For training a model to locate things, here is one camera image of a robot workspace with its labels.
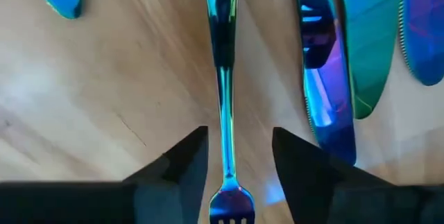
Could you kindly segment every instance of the fork neck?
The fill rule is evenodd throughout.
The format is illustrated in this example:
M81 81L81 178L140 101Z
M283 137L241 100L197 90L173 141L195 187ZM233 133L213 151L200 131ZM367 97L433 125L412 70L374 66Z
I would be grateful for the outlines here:
M233 68L217 67L224 182L236 182L233 135Z

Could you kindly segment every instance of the wooden table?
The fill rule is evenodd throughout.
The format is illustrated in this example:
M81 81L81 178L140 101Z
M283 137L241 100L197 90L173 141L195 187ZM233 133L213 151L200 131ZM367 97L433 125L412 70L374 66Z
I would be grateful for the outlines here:
M210 127L200 222L222 181L205 0L85 0L78 20L43 0L0 0L0 179L121 180L199 125ZM290 213L273 126L314 141L294 0L239 0L238 174L257 223ZM444 83L424 87L396 47L375 112L356 121L358 166L396 184L444 182Z

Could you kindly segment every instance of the wood grain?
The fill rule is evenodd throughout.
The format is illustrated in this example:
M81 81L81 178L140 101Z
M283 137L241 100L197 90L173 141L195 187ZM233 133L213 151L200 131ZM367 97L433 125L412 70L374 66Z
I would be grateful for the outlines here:
M222 181L205 0L85 0L66 20L43 0L0 0L0 180L121 180L210 127L200 223ZM238 174L257 223L288 223L271 132L313 142L294 0L239 0ZM423 87L399 49L375 112L356 121L359 166L396 184L444 182L444 83Z

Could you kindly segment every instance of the black object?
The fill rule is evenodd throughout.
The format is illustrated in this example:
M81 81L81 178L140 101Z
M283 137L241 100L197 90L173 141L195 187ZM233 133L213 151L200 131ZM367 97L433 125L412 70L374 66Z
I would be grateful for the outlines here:
M201 126L123 182L0 184L0 223L198 222L207 177Z
M297 224L444 223L442 187L397 187L283 128L273 131L273 155Z

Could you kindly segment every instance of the fork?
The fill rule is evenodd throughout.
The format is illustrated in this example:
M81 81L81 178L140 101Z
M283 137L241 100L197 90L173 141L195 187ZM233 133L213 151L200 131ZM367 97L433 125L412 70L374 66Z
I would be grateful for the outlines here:
M254 200L237 181L234 158L232 97L237 0L207 0L207 9L217 74L223 160L223 184L210 201L210 223L253 224Z

